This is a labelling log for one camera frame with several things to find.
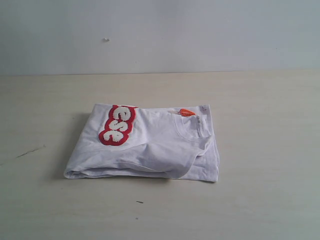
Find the white t-shirt red lettering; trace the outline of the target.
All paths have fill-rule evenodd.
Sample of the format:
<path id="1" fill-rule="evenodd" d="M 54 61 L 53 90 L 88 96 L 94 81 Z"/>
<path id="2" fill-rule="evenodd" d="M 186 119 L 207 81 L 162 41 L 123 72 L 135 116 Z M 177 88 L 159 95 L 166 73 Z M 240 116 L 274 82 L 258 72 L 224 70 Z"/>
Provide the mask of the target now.
<path id="1" fill-rule="evenodd" d="M 133 176 L 215 183 L 217 149 L 209 105 L 140 108 L 96 104 L 64 170 L 68 179 Z"/>

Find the orange neck tag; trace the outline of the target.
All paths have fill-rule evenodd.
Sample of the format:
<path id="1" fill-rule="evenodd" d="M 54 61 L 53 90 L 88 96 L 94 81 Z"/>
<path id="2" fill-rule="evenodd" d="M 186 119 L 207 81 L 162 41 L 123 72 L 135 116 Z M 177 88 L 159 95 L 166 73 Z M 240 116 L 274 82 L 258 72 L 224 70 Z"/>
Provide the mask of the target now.
<path id="1" fill-rule="evenodd" d="M 168 112 L 172 114 L 180 115 L 182 117 L 191 117 L 196 115 L 196 113 L 194 113 L 193 111 L 185 108 L 181 108 L 180 110 L 169 110 Z"/>

